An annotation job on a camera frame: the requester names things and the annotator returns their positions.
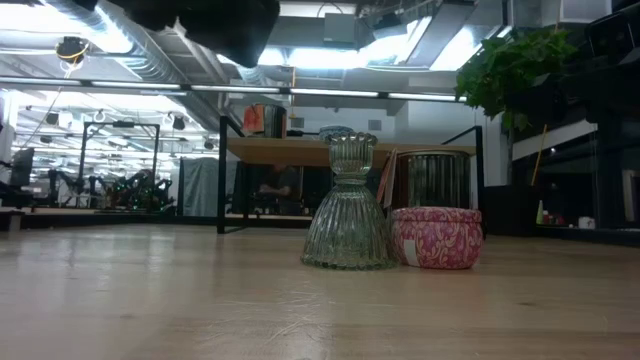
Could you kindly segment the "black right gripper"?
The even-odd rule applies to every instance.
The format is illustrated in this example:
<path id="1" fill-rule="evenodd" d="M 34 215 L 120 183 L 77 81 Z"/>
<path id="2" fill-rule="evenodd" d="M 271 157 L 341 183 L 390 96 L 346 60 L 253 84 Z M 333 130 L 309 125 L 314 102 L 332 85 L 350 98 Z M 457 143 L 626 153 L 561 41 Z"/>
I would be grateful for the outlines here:
<path id="1" fill-rule="evenodd" d="M 566 66 L 551 86 L 539 84 L 505 96 L 505 107 L 534 121 L 577 120 L 605 110 L 640 116 L 640 59 L 592 59 Z"/>

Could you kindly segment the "silver tin can orange label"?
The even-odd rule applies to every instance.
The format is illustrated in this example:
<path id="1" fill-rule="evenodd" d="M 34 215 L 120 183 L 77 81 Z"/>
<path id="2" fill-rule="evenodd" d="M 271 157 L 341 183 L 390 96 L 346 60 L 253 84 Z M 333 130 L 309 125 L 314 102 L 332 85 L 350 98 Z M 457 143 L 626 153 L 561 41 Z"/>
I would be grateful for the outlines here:
<path id="1" fill-rule="evenodd" d="M 468 209 L 470 156 L 460 151 L 394 149 L 387 154 L 376 198 L 384 209 Z"/>
<path id="2" fill-rule="evenodd" d="M 258 137 L 284 139 L 287 132 L 287 110 L 273 104 L 247 106 L 244 110 L 243 131 Z"/>

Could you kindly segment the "pink patterned candle tin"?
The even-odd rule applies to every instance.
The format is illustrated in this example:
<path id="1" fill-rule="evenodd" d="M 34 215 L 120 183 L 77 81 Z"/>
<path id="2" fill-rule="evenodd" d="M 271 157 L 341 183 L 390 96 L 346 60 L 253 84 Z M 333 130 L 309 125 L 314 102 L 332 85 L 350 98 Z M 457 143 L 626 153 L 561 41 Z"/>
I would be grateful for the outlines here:
<path id="1" fill-rule="evenodd" d="M 411 207 L 391 216 L 392 249 L 404 265 L 462 270 L 480 257 L 485 236 L 479 210 Z"/>

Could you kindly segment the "light blue candle tin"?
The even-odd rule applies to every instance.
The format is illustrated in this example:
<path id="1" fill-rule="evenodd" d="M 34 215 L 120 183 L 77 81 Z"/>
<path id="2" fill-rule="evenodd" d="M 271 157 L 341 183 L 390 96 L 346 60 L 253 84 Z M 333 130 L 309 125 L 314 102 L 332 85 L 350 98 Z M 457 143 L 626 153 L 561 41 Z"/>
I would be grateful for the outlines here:
<path id="1" fill-rule="evenodd" d="M 350 133 L 353 129 L 348 126 L 342 125 L 329 125 L 321 127 L 318 133 L 318 137 L 321 141 L 326 141 L 329 137 L 333 135 L 340 135 L 343 133 Z"/>

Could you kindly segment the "green leafy potted plant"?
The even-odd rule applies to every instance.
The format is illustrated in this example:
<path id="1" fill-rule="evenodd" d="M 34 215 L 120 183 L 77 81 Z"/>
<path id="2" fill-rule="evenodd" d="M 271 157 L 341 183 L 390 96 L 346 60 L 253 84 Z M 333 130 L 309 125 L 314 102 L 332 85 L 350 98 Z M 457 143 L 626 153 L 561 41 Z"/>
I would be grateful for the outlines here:
<path id="1" fill-rule="evenodd" d="M 455 97 L 493 119 L 501 118 L 507 133 L 506 183 L 513 183 L 515 134 L 530 126 L 528 116 L 507 103 L 507 97 L 531 87 L 542 75 L 558 72 L 576 52 L 569 32 L 559 29 L 513 30 L 505 38 L 481 42 L 474 54 L 458 70 Z"/>

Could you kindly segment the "black plant pot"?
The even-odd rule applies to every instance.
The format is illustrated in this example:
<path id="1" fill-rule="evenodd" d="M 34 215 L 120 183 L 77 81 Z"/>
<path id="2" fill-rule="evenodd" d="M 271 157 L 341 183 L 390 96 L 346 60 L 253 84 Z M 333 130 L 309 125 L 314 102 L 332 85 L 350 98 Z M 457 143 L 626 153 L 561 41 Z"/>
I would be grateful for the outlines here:
<path id="1" fill-rule="evenodd" d="M 530 185 L 486 187 L 483 215 L 488 233 L 500 236 L 533 236 L 539 200 L 539 191 Z"/>

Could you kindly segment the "grey ceiling box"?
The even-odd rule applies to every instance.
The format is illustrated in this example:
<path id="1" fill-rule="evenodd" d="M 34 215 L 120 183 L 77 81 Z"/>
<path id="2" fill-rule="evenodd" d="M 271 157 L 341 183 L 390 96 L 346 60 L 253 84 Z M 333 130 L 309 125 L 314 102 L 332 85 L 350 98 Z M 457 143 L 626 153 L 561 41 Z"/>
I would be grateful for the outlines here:
<path id="1" fill-rule="evenodd" d="M 324 15 L 323 43 L 329 47 L 354 48 L 356 44 L 356 18 L 351 14 L 326 13 Z"/>

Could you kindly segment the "wooden shelf riser black legs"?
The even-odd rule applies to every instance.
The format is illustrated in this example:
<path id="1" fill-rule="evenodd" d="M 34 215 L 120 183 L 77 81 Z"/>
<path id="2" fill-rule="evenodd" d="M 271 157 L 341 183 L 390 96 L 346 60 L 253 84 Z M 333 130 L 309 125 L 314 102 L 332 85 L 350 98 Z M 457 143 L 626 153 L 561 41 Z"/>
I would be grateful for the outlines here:
<path id="1" fill-rule="evenodd" d="M 246 164 L 272 164 L 283 163 L 295 166 L 328 166 L 328 148 L 319 140 L 305 140 L 304 138 L 277 139 L 244 137 L 242 131 L 231 123 L 227 116 L 220 118 L 220 143 L 218 170 L 220 192 L 217 200 L 218 215 L 215 225 L 218 234 L 231 233 L 227 226 L 239 226 L 241 229 L 249 227 L 250 221 L 247 210 L 240 219 L 234 221 L 226 219 L 224 187 L 226 185 L 226 156 L 230 151 Z M 394 144 L 380 143 L 374 149 L 374 164 L 384 164 L 385 154 L 393 149 L 400 152 L 413 150 L 455 150 L 476 156 L 476 190 L 477 208 L 485 211 L 485 180 L 483 160 L 483 129 L 481 126 L 472 126 L 454 137 L 444 141 L 441 145 L 419 144 Z"/>

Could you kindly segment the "person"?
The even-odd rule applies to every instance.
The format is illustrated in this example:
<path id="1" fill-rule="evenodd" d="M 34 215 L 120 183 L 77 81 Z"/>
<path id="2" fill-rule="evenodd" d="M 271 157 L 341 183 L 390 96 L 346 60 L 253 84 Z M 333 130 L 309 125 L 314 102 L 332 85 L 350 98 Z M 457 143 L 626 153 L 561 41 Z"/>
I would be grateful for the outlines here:
<path id="1" fill-rule="evenodd" d="M 299 180 L 300 176 L 294 167 L 275 164 L 258 192 L 274 198 L 281 215 L 298 216 L 301 214 Z"/>

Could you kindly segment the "long ceiling light strip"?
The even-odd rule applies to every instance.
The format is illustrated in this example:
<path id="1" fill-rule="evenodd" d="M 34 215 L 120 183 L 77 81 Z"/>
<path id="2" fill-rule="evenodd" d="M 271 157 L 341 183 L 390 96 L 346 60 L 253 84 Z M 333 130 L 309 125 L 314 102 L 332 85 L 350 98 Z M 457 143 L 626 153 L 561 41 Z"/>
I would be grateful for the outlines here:
<path id="1" fill-rule="evenodd" d="M 39 77 L 0 76 L 1 85 L 28 85 L 39 87 L 85 87 L 96 89 L 123 89 L 140 91 L 159 91 L 161 93 L 177 92 L 211 92 L 229 94 L 260 94 L 260 95 L 302 95 L 326 97 L 350 97 L 383 100 L 406 100 L 424 102 L 464 102 L 464 96 L 456 97 L 451 94 L 381 92 L 363 90 L 314 89 L 291 87 L 260 87 L 211 84 L 175 84 L 152 82 L 126 82 L 85 79 L 58 79 Z"/>

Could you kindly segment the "background robot arms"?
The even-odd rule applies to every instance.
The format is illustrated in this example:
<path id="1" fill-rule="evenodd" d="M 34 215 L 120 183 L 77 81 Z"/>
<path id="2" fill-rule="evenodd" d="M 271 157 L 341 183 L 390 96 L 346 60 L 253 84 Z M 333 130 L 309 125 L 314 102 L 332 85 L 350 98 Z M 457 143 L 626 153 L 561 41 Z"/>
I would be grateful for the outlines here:
<path id="1" fill-rule="evenodd" d="M 88 207 L 92 209 L 166 212 L 176 199 L 169 195 L 170 179 L 155 181 L 155 173 L 143 169 L 131 177 L 107 183 L 101 177 L 89 177 Z"/>

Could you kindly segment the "black round ceiling device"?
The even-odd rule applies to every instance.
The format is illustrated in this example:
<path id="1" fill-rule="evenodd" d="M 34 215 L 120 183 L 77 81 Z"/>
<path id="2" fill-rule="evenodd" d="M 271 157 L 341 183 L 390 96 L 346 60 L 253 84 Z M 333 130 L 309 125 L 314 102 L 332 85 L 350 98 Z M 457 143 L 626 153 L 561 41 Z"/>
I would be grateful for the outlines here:
<path id="1" fill-rule="evenodd" d="M 89 47 L 90 43 L 81 37 L 65 36 L 56 45 L 55 53 L 61 61 L 70 65 L 79 65 Z"/>

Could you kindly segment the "black monitor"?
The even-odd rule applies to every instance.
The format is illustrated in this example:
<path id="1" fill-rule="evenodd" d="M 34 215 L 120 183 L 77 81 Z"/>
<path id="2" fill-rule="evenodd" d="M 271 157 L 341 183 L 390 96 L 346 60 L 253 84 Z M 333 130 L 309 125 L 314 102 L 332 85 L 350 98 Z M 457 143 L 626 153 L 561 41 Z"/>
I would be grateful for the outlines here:
<path id="1" fill-rule="evenodd" d="M 11 176 L 9 180 L 11 186 L 22 187 L 30 184 L 33 158 L 33 148 L 21 149 L 14 154 L 11 162 Z"/>

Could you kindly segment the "silver ventilation duct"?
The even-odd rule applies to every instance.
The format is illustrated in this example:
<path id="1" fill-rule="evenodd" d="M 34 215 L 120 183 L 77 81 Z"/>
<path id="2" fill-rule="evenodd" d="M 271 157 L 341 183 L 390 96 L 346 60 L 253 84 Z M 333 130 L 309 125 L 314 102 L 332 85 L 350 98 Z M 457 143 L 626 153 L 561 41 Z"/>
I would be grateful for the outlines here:
<path id="1" fill-rule="evenodd" d="M 187 78 L 169 60 L 147 32 L 129 20 L 122 10 L 106 1 L 93 10 L 72 0 L 41 0 L 71 21 L 83 24 L 91 42 L 116 59 L 141 81 L 184 85 Z"/>

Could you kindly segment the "black metal frame stand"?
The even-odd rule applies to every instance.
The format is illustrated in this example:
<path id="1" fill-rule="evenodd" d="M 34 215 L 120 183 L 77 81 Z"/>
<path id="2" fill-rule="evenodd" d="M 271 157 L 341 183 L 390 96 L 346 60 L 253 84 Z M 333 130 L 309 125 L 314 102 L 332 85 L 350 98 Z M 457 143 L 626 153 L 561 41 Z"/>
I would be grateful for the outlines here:
<path id="1" fill-rule="evenodd" d="M 81 186 L 84 182 L 84 168 L 85 168 L 85 158 L 86 158 L 86 152 L 87 152 L 87 142 L 89 140 L 89 129 L 92 126 L 96 126 L 97 130 L 101 130 L 105 126 L 111 126 L 113 128 L 135 128 L 135 127 L 153 128 L 155 130 L 155 135 L 153 137 L 154 152 L 153 152 L 152 168 L 150 170 L 152 170 L 155 173 L 155 178 L 156 178 L 158 150 L 159 150 L 159 141 L 160 141 L 160 126 L 158 124 L 140 124 L 140 123 L 135 123 L 133 121 L 124 121 L 124 120 L 116 120 L 112 122 L 102 122 L 102 123 L 92 121 L 92 122 L 84 123 L 81 155 L 80 155 L 80 165 L 79 165 L 79 172 L 78 172 L 78 179 L 77 179 L 78 186 Z"/>

